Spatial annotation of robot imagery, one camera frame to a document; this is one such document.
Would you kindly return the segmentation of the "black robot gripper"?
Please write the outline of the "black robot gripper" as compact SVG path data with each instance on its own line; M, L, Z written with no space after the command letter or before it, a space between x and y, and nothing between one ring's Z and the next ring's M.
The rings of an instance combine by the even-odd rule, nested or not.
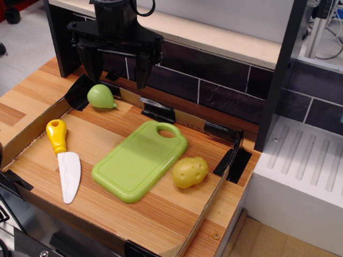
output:
M91 1L95 19L72 21L67 28L72 33L87 76L97 82L103 71L103 54L134 58L137 89L145 88L153 65L162 60L162 35L138 22L155 11L155 1L146 13L138 11L136 1Z

